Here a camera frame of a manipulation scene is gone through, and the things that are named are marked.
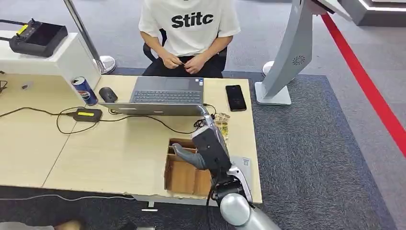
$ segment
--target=robotic arm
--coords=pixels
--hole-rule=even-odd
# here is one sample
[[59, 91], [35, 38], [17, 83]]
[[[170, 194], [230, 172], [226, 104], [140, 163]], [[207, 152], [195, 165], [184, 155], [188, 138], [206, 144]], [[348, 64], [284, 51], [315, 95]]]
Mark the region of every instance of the robotic arm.
[[197, 169], [210, 171], [213, 194], [223, 218], [237, 230], [281, 230], [252, 204], [252, 196], [242, 171], [232, 165], [221, 131], [205, 107], [200, 106], [204, 127], [192, 134], [197, 153], [173, 144], [176, 155]]

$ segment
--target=cardboard box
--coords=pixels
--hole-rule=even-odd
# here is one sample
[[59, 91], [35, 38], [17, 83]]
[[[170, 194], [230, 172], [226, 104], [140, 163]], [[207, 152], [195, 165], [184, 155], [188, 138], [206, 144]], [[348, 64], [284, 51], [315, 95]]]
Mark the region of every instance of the cardboard box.
[[176, 156], [172, 148], [174, 143], [179, 143], [190, 152], [196, 152], [196, 147], [191, 140], [175, 138], [169, 140], [165, 166], [165, 189], [174, 193], [207, 196], [211, 187], [210, 172], [208, 170], [198, 170]]

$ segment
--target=pepsi can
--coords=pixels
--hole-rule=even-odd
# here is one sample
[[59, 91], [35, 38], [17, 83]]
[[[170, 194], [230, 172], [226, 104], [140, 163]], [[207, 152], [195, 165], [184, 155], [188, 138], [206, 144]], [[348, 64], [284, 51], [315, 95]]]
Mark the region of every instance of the pepsi can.
[[82, 96], [87, 105], [95, 105], [99, 101], [84, 77], [77, 77], [71, 81], [73, 87]]

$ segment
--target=gray carpet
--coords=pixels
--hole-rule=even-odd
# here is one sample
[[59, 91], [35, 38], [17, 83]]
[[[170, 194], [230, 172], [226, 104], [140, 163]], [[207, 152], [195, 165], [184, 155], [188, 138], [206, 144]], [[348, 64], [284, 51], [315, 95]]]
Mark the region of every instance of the gray carpet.
[[[117, 69], [115, 74], [139, 74]], [[231, 78], [261, 80], [260, 73], [225, 72]], [[293, 105], [260, 106], [252, 93], [261, 208], [283, 229], [395, 230], [382, 196], [325, 76], [300, 75], [289, 85]], [[0, 197], [54, 193], [2, 187]], [[57, 191], [68, 197], [87, 193]], [[132, 221], [159, 230], [207, 229], [204, 208], [156, 204], [157, 213], [141, 212], [145, 202], [57, 198], [0, 201], [0, 221], [57, 224], [71, 218], [90, 230], [113, 230]], [[232, 229], [212, 208], [213, 229]]]

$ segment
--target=white t-shirt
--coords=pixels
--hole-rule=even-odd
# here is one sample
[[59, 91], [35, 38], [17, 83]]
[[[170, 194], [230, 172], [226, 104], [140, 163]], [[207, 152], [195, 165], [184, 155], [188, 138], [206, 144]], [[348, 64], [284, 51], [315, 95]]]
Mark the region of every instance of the white t-shirt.
[[193, 56], [206, 51], [218, 37], [241, 31], [233, 0], [143, 0], [139, 30], [158, 37], [167, 32], [164, 48]]

